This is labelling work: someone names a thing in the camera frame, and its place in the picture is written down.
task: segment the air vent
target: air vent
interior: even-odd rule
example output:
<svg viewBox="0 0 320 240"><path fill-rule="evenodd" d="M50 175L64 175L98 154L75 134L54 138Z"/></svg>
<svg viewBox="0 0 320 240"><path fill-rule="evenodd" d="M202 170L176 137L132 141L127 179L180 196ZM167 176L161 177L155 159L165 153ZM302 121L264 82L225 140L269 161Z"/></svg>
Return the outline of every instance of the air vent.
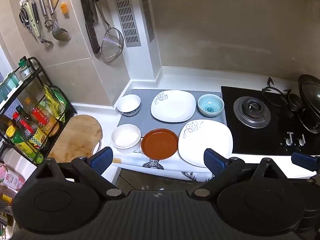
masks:
<svg viewBox="0 0 320 240"><path fill-rule="evenodd" d="M153 32L149 3L148 3L148 0L141 0L141 2L142 2L143 12L144 12L144 17L146 19L149 41L151 42L155 38L155 33Z"/></svg>
<svg viewBox="0 0 320 240"><path fill-rule="evenodd" d="M131 0L115 0L115 4L126 46L141 46Z"/></svg>

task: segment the gray mat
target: gray mat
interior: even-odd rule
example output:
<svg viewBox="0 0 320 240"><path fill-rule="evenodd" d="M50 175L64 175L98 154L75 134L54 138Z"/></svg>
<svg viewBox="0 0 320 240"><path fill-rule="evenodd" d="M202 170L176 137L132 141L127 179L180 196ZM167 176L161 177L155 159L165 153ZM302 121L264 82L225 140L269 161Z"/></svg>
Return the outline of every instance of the gray mat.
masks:
<svg viewBox="0 0 320 240"><path fill-rule="evenodd" d="M223 124L227 124L226 122L226 114L224 112L224 109L220 115L217 117L206 117L203 114L200 113L198 109L198 105L196 106L195 113L193 116L185 121L185 122L175 122L175 123L169 123L169 122L162 122L159 121L158 119L154 118L151 114L151 103L152 100L156 97L156 95L162 91L165 90L154 90L154 89L132 89L131 94L138 95L141 98L141 108L140 111L131 117L127 117L122 115L120 122L118 124L122 125L125 123L131 123L136 125L140 131L141 131L141 136L145 136L146 133L150 132L151 130L158 129L158 128L165 128L173 131L177 136L180 135L180 132L182 128L186 125L186 123L192 121L192 120L197 120L197 119L209 119L209 120L215 120L218 122L221 122ZM206 92L206 91L188 91L187 92L193 94L193 96L196 99L196 103L198 102L198 99L200 96L205 95L205 94L214 94L222 98L222 93L221 92Z"/></svg>

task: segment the cutting board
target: cutting board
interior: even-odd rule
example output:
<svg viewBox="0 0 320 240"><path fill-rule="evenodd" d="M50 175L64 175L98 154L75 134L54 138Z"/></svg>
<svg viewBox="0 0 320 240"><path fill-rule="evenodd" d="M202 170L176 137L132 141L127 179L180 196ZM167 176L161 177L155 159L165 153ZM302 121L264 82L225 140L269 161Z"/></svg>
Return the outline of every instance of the cutting board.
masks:
<svg viewBox="0 0 320 240"><path fill-rule="evenodd" d="M102 139L99 122L89 115L72 117L54 144L48 157L57 163L71 162L78 156L92 156L97 143Z"/></svg>

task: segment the mesh strainer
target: mesh strainer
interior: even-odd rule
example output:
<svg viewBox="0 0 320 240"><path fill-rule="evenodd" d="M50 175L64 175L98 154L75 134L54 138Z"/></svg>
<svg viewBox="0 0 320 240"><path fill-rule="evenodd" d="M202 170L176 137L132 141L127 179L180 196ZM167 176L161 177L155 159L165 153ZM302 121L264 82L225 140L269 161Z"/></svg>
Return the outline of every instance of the mesh strainer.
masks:
<svg viewBox="0 0 320 240"><path fill-rule="evenodd" d="M118 29L111 28L107 22L106 24L109 29L102 39L101 54L103 60L106 63L110 63L121 55L124 46L124 38Z"/></svg>
<svg viewBox="0 0 320 240"><path fill-rule="evenodd" d="M121 55L124 46L124 38L118 29L111 27L107 22L103 15L100 0L95 0L95 2L98 6L104 23L108 26L108 31L104 35L101 43L101 55L104 62L110 63Z"/></svg>

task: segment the brown plate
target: brown plate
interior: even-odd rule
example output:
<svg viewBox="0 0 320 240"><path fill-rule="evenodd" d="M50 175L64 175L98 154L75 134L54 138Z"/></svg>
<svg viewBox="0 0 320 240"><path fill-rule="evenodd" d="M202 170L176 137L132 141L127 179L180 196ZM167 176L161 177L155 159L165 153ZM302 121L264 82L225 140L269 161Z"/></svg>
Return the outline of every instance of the brown plate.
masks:
<svg viewBox="0 0 320 240"><path fill-rule="evenodd" d="M178 136L168 129L155 129L144 136L141 148L149 158L164 160L178 150L178 140Z"/></svg>

